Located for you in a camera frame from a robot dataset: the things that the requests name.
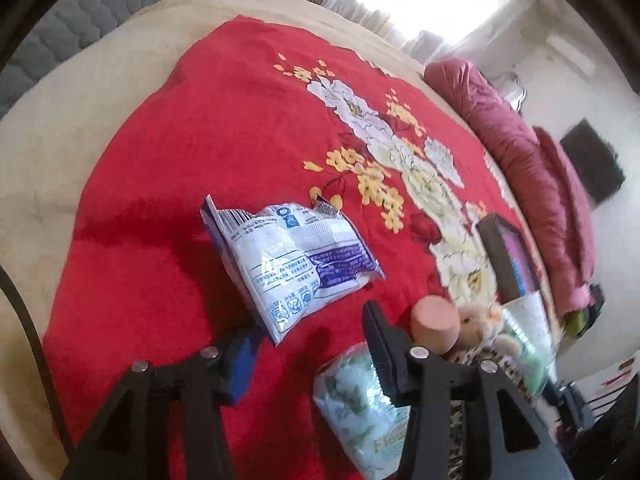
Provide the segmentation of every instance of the grey mattress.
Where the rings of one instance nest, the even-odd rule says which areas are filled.
[[[29,88],[133,13],[159,0],[59,0],[0,72],[0,118]]]

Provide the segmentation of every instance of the pink pillow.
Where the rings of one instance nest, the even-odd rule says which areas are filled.
[[[561,148],[546,132],[531,130],[468,61],[427,65],[424,80],[500,165],[540,249],[558,315],[587,306],[595,255],[591,211]]]

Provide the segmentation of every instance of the metal screw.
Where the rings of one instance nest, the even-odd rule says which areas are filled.
[[[220,355],[220,352],[215,346],[205,346],[200,350],[200,355],[205,359],[215,359]]]
[[[142,360],[133,361],[133,364],[131,365],[131,370],[134,372],[144,372],[147,368],[149,368],[149,363]]]
[[[480,363],[480,368],[482,371],[487,372],[488,374],[495,374],[498,371],[498,365],[493,361],[482,361]]]
[[[414,346],[409,350],[411,357],[415,359],[426,359],[429,357],[429,351],[424,346]]]

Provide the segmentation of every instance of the plastic snack bag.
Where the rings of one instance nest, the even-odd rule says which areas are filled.
[[[217,209],[209,195],[200,214],[226,272],[276,345],[303,317],[385,277],[354,225],[322,198],[313,209],[289,203],[254,215]]]
[[[314,400],[364,478],[396,472],[410,409],[396,408],[382,393],[366,343],[325,365],[314,380]]]

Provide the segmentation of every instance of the white wall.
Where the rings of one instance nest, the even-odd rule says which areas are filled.
[[[606,296],[596,325],[558,360],[561,377],[577,379],[640,348],[640,97],[602,50],[591,80],[581,78],[548,46],[539,46],[515,67],[527,89],[523,115],[556,139],[583,118],[620,154],[622,189],[593,211],[598,258],[593,281]]]
[[[483,29],[471,42],[471,48],[460,48],[455,55],[471,60],[488,79],[513,70],[523,58],[531,54],[535,47],[544,43],[552,23],[549,22],[542,6],[537,1],[497,34]]]
[[[547,16],[553,20],[556,27],[562,28],[569,35],[592,52],[610,67],[617,69],[613,58],[609,56],[607,48],[599,38],[593,33],[591,27],[584,21],[582,16],[569,5],[566,0],[538,0],[545,9]]]

